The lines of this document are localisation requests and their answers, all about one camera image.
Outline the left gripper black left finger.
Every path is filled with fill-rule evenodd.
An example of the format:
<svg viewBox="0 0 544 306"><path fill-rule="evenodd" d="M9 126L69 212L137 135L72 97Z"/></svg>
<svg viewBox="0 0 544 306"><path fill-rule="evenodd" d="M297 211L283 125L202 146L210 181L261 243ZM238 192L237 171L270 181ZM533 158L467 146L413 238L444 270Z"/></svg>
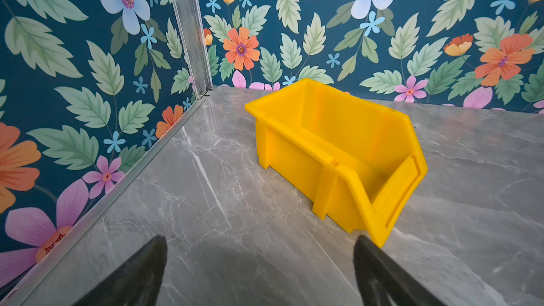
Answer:
<svg viewBox="0 0 544 306"><path fill-rule="evenodd" d="M165 267L167 241L155 236L76 305L156 305Z"/></svg>

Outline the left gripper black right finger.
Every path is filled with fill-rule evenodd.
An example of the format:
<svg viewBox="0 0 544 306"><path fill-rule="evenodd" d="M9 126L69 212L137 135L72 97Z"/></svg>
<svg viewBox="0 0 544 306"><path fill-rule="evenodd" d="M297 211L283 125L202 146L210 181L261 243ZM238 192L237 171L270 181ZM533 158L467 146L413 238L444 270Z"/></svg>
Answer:
<svg viewBox="0 0 544 306"><path fill-rule="evenodd" d="M354 246L354 270L364 305L443 304L364 235Z"/></svg>

